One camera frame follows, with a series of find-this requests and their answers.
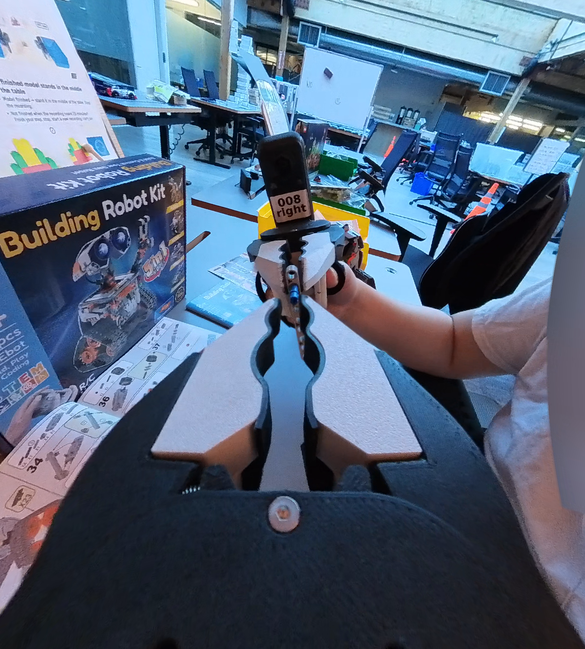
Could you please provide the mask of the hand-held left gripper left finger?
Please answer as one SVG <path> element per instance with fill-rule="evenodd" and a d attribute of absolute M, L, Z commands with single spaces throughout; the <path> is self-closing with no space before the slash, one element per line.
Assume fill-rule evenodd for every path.
<path fill-rule="evenodd" d="M 205 348 L 152 446 L 154 456 L 224 465 L 237 487 L 260 487 L 272 433 L 264 375 L 280 323 L 281 303 L 273 298 Z"/>

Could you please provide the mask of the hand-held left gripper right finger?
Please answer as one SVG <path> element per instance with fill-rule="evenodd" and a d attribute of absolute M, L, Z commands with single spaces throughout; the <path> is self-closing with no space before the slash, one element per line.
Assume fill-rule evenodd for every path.
<path fill-rule="evenodd" d="M 311 298 L 301 300 L 302 453 L 309 489 L 330 491 L 351 465 L 413 461 L 422 450 L 376 349 Z"/>

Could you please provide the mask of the grey perforated building beam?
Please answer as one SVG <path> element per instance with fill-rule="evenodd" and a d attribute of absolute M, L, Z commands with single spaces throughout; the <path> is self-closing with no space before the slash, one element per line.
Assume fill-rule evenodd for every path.
<path fill-rule="evenodd" d="M 285 280 L 285 295 L 283 300 L 283 306 L 284 306 L 283 311 L 285 312 L 284 318 L 288 322 L 288 324 L 291 327 L 294 327 L 296 330 L 296 338 L 299 347 L 299 355 L 301 359 L 304 360 L 305 332 L 304 332 L 304 325 L 302 322 L 302 313 L 301 313 L 301 307 L 303 306 L 301 303 L 302 291 L 301 291 L 299 271 L 297 266 L 293 264 L 287 266 L 284 272 L 284 280 Z M 299 286 L 299 293 L 300 293 L 299 304 L 297 305 L 296 308 L 293 307 L 289 301 L 288 287 L 290 284 L 296 284 Z"/>

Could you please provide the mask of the person's right forearm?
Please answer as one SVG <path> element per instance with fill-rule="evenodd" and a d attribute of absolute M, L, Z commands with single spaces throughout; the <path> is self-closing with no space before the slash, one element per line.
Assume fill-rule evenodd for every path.
<path fill-rule="evenodd" d="M 359 336 L 410 369 L 454 379 L 501 375 L 503 370 L 485 357 L 475 341 L 473 314 L 450 316 L 398 303 L 362 286 L 343 318 Z"/>

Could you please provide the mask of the wooden top desk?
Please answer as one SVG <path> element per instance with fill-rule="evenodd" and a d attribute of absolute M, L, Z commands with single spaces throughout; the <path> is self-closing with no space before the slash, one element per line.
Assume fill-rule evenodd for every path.
<path fill-rule="evenodd" d="M 197 106 L 174 106 L 157 101 L 133 101 L 101 95 L 98 98 L 103 106 L 121 113 L 132 126 L 158 126 L 161 156 L 167 160 L 170 159 L 169 127 L 190 123 L 193 115 L 201 113 Z"/>

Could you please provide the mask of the person's right hand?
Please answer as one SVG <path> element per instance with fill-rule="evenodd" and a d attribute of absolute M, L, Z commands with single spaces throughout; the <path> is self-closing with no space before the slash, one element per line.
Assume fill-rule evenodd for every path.
<path fill-rule="evenodd" d="M 344 262 L 335 262 L 325 275 L 327 284 L 327 306 L 328 312 L 344 320 L 352 308 L 357 306 L 357 298 L 360 293 L 366 293 L 368 284 L 359 279 L 351 267 Z"/>

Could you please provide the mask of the colour printed leaflet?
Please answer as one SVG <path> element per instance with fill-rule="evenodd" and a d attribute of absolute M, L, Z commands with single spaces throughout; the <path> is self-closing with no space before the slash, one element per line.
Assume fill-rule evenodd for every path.
<path fill-rule="evenodd" d="M 209 269 L 209 272 L 224 280 L 231 281 L 237 286 L 252 292 L 256 291 L 256 270 L 248 253 L 242 253 L 222 264 Z"/>

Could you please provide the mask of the dark printed toy box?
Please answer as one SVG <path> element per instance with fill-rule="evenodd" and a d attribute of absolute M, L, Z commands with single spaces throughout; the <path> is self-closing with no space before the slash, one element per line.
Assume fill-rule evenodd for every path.
<path fill-rule="evenodd" d="M 327 130 L 328 124 L 319 119 L 297 119 L 295 131 L 304 142 L 304 157 L 309 173 L 317 171 L 320 166 Z"/>

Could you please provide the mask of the green plastic bin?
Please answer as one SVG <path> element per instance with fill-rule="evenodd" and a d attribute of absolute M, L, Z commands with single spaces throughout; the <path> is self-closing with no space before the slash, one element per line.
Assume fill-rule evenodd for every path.
<path fill-rule="evenodd" d="M 349 181 L 355 175 L 358 165 L 359 161 L 356 158 L 333 152 L 322 152 L 318 172 L 333 176 L 340 181 Z"/>

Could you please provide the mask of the yellow plastic parts bin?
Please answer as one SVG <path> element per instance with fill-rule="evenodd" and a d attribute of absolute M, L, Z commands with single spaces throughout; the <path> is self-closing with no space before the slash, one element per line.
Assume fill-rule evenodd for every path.
<path fill-rule="evenodd" d="M 370 225 L 370 219 L 369 216 L 366 215 L 366 211 L 363 209 L 353 208 L 344 204 L 319 198 L 313 201 L 313 206 L 315 210 L 319 210 L 322 217 L 327 221 L 351 222 L 351 229 L 358 231 L 363 240 L 364 247 L 362 252 L 362 260 L 358 262 L 357 266 L 364 271 L 368 262 L 368 235 Z M 275 227 L 272 208 L 269 202 L 264 203 L 264 205 L 258 209 L 257 225 L 259 238 L 264 231 L 268 231 Z"/>

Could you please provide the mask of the blue cover booklet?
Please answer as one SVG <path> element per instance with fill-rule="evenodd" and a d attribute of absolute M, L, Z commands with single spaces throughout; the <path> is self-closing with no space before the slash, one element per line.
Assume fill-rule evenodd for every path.
<path fill-rule="evenodd" d="M 260 298 L 229 280 L 223 280 L 187 303 L 187 310 L 230 328 L 260 308 Z"/>

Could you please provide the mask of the orange traffic cone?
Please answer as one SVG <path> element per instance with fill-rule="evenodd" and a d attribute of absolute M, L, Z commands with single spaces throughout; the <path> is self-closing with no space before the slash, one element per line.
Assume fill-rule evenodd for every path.
<path fill-rule="evenodd" d="M 450 230 L 450 234 L 454 234 L 456 230 L 462 225 L 464 221 L 467 221 L 468 219 L 471 219 L 472 217 L 475 217 L 477 215 L 483 215 L 486 214 L 491 205 L 491 200 L 497 189 L 499 188 L 500 183 L 493 183 L 489 190 L 486 192 L 486 194 L 474 205 L 474 207 L 470 210 L 470 212 L 461 220 L 461 222 L 457 223 L 452 230 Z"/>

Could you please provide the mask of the black draped office chair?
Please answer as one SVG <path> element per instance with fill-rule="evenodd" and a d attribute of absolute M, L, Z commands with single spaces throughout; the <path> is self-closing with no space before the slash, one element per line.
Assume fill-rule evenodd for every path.
<path fill-rule="evenodd" d="M 553 235 L 569 201 L 566 173 L 528 183 L 515 203 L 460 223 L 421 276 L 423 305 L 450 313 L 510 295 Z"/>

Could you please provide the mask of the dark blue toy kit box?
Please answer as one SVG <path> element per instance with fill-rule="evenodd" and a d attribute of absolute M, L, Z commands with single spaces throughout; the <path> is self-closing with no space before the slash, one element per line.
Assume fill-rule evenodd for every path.
<path fill-rule="evenodd" d="M 143 155 L 0 178 L 0 448 L 185 294 L 186 171 Z"/>

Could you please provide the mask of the small whiteboard easel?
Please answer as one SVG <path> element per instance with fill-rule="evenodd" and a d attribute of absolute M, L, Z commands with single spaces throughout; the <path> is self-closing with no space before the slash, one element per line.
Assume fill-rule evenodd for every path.
<path fill-rule="evenodd" d="M 530 175 L 550 173 L 568 147 L 569 142 L 565 140 L 541 139 L 525 164 L 524 172 Z"/>

